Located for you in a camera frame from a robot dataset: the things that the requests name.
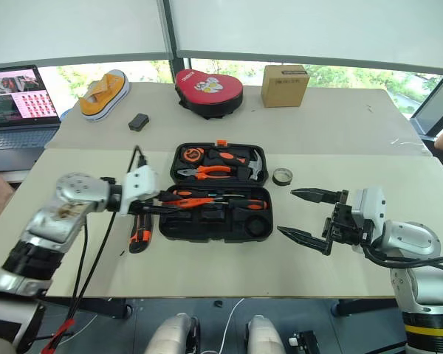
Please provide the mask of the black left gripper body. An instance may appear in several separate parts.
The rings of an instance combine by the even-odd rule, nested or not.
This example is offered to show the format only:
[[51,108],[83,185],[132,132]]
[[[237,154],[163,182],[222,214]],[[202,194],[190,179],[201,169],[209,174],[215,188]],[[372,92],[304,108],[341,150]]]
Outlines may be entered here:
[[131,214],[142,215],[148,213],[150,215],[157,215],[158,211],[155,210],[154,200],[148,201],[135,200],[131,202]]

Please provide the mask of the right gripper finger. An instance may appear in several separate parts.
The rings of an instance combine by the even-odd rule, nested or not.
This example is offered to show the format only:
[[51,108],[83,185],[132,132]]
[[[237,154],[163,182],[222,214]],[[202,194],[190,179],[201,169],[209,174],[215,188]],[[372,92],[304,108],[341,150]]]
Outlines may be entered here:
[[348,190],[330,191],[319,188],[298,188],[292,190],[291,193],[305,201],[314,203],[345,204],[348,198]]
[[323,255],[329,256],[331,254],[333,243],[330,226],[331,218],[327,218],[325,220],[320,238],[313,237],[309,232],[286,226],[277,226],[277,230],[297,244],[314,249]]

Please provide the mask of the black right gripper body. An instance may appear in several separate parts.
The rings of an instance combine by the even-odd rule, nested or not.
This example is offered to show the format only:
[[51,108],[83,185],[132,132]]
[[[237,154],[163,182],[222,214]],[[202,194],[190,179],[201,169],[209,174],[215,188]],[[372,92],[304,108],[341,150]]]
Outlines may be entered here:
[[336,203],[332,215],[326,219],[322,237],[330,244],[333,242],[350,246],[370,244],[370,221],[358,226],[347,204]]

